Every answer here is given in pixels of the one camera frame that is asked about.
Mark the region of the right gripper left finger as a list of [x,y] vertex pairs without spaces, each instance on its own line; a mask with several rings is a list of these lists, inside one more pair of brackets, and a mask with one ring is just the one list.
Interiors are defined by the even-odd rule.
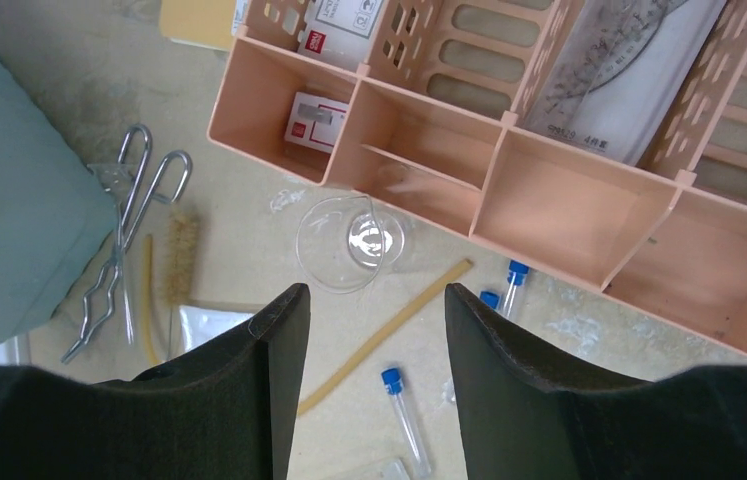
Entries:
[[130,381],[0,366],[0,479],[283,479],[310,328],[291,285]]

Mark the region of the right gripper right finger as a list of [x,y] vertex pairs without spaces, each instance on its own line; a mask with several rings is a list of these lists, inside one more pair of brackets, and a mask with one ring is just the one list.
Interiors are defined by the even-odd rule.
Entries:
[[586,362],[458,283],[445,323],[472,479],[747,479],[747,365],[648,382]]

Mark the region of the metal crucible tongs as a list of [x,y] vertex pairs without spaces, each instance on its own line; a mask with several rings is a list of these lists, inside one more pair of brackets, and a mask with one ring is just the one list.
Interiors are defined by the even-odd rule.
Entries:
[[135,123],[126,129],[114,162],[88,166],[113,199],[116,223],[111,232],[110,254],[99,268],[95,283],[82,295],[78,337],[61,357],[65,365],[90,345],[97,331],[118,311],[130,309],[125,286],[126,257],[136,233],[152,203],[173,205],[188,185],[193,160],[186,151],[167,153],[148,178],[152,150],[151,130],[143,123]]

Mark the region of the bristle test tube brush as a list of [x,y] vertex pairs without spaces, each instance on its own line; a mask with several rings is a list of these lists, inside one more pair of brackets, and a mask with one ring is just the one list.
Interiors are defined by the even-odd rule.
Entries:
[[167,360],[172,358],[174,351],[175,315],[179,306],[190,298],[199,237],[198,214],[191,208],[173,206],[169,213],[161,289],[162,302],[167,313]]

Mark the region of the clear glass watch dish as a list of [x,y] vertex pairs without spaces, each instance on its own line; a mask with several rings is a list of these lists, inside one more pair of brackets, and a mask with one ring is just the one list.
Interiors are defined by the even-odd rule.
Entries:
[[403,222],[366,195],[324,199],[298,225],[294,251],[306,277],[334,294],[365,288],[407,247]]

